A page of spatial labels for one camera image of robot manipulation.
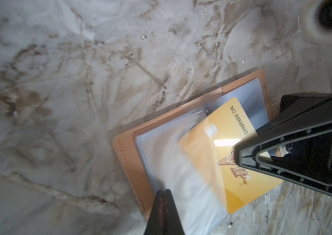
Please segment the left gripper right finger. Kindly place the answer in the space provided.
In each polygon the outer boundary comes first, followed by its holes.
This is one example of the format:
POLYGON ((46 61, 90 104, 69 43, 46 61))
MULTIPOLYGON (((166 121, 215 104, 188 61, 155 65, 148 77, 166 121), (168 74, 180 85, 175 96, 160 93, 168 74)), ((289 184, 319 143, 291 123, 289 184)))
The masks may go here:
POLYGON ((184 235, 171 190, 164 191, 164 235, 184 235))

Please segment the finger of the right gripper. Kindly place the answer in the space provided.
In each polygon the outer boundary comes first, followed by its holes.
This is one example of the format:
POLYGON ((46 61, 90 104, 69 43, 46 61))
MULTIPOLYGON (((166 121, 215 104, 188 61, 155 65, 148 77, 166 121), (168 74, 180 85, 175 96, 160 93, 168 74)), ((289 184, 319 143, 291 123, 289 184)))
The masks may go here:
POLYGON ((287 124, 235 147, 237 165, 332 196, 332 120, 287 124))

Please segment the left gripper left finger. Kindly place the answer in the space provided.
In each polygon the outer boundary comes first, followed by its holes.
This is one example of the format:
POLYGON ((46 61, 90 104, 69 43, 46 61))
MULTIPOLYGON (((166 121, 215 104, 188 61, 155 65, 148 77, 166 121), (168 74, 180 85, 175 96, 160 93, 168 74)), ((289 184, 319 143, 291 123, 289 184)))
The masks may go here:
POLYGON ((164 233, 165 194, 163 191, 157 191, 144 235, 163 235, 164 233))

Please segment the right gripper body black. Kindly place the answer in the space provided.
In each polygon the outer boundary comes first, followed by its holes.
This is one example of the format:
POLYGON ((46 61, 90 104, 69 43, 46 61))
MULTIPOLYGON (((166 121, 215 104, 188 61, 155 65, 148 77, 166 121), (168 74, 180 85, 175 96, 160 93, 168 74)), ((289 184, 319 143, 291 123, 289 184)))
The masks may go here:
POLYGON ((332 94, 295 93, 281 98, 279 114, 287 118, 297 117, 326 102, 332 101, 332 94))

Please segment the pink leather card holder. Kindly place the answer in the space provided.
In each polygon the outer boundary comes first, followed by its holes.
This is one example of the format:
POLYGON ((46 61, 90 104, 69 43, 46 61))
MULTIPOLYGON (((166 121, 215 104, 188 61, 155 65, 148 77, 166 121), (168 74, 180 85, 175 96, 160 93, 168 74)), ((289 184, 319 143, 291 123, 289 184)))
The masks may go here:
POLYGON ((167 189, 185 235, 207 235, 230 214, 178 142, 232 98, 239 100, 256 133, 272 119, 265 72, 256 70, 114 138, 115 152, 147 221, 157 191, 167 189))

